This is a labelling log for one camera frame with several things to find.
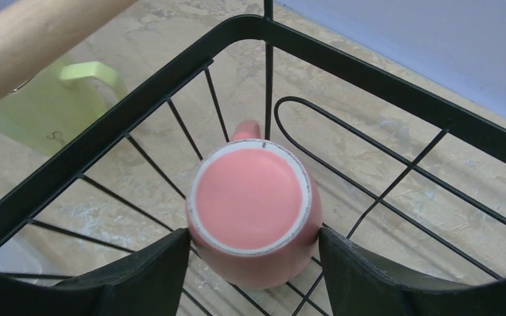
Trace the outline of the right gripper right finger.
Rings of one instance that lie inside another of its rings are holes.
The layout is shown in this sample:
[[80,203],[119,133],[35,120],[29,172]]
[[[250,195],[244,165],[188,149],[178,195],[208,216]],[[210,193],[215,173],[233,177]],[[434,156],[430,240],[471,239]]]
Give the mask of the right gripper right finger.
[[506,315],[506,278],[471,286],[421,273],[319,230],[334,315]]

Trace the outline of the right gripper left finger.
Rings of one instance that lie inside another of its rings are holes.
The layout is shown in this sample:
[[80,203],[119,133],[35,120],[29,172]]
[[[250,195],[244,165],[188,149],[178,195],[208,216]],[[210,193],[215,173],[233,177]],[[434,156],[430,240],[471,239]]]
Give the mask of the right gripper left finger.
[[179,228],[140,251],[54,286],[0,273],[0,315],[175,315],[190,248]]

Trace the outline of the black wire dish rack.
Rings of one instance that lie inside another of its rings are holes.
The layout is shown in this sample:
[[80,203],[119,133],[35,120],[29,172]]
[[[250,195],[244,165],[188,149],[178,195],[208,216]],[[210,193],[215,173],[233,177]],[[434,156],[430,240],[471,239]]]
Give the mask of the black wire dish rack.
[[[54,286],[184,228],[199,158],[239,119],[314,168],[323,227],[406,267],[479,286],[506,278],[506,130],[398,66],[261,16],[141,1],[87,53],[130,95],[0,200],[0,273]],[[320,251],[269,290],[224,281],[190,243],[175,315],[334,315]]]

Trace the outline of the pink mug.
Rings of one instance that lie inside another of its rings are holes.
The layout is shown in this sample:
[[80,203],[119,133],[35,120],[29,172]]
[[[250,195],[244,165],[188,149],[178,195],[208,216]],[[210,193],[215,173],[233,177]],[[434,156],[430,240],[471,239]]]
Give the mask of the pink mug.
[[200,164],[186,197],[199,256],[226,281],[263,290],[306,268],[322,226],[318,187],[287,148],[255,120]]

